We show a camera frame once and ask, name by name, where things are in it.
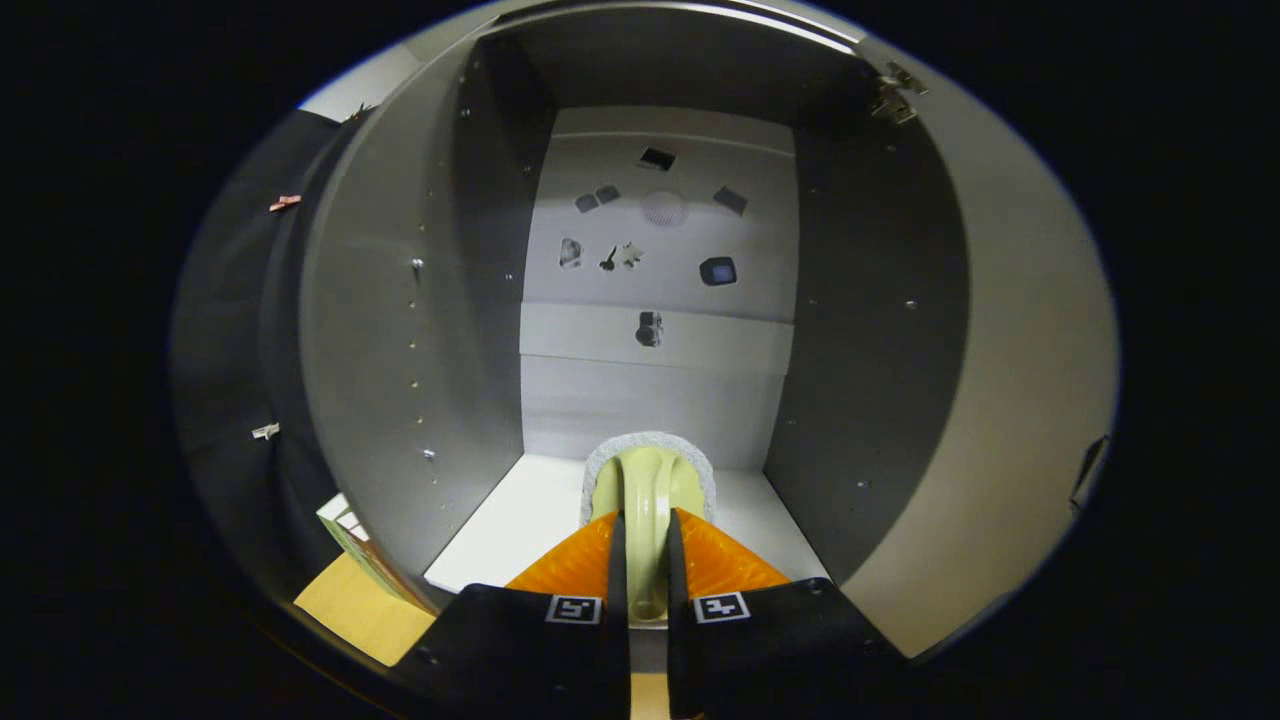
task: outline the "round mesh object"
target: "round mesh object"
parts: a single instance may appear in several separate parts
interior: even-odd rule
[[[660,228],[673,228],[684,223],[687,215],[685,199],[675,192],[659,190],[644,199],[644,219]]]

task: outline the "white shelf board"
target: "white shelf board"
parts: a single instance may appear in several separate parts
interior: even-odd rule
[[[795,158],[791,128],[742,115],[662,105],[564,108],[556,115],[553,138],[573,136],[655,136],[737,145]]]
[[[582,460],[525,454],[426,569],[449,592],[506,585],[579,528]],[[716,470],[717,525],[791,579],[829,577],[763,473]]]
[[[640,313],[652,307],[524,302],[520,354],[785,375],[795,328],[786,323],[663,311],[660,345],[636,340]]]

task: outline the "white shelf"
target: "white shelf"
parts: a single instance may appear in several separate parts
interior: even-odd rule
[[[650,309],[525,302],[520,354],[716,373],[787,373],[795,329],[790,324],[668,310],[660,313],[660,343],[646,347],[635,336],[640,313]]]
[[[449,592],[506,585],[579,528],[585,462],[525,454],[489,493],[426,582]],[[717,525],[794,580],[827,570],[763,473],[716,470]]]

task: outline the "light green object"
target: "light green object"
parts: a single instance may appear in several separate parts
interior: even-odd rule
[[[698,470],[666,447],[632,447],[611,457],[595,480],[591,519],[621,509],[627,533],[627,614],[660,620],[667,614],[667,528],[671,509],[707,519]]]

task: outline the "grey foam object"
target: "grey foam object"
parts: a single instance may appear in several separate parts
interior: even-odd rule
[[[698,482],[703,487],[703,512],[707,515],[707,521],[714,525],[716,478],[712,474],[710,460],[687,439],[658,430],[612,437],[591,451],[591,455],[586,457],[586,470],[582,477],[582,507],[579,524],[586,525],[591,521],[591,493],[595,492],[595,479],[600,474],[600,469],[604,468],[604,464],[625,450],[641,446],[675,450],[694,466],[694,470],[698,470]]]

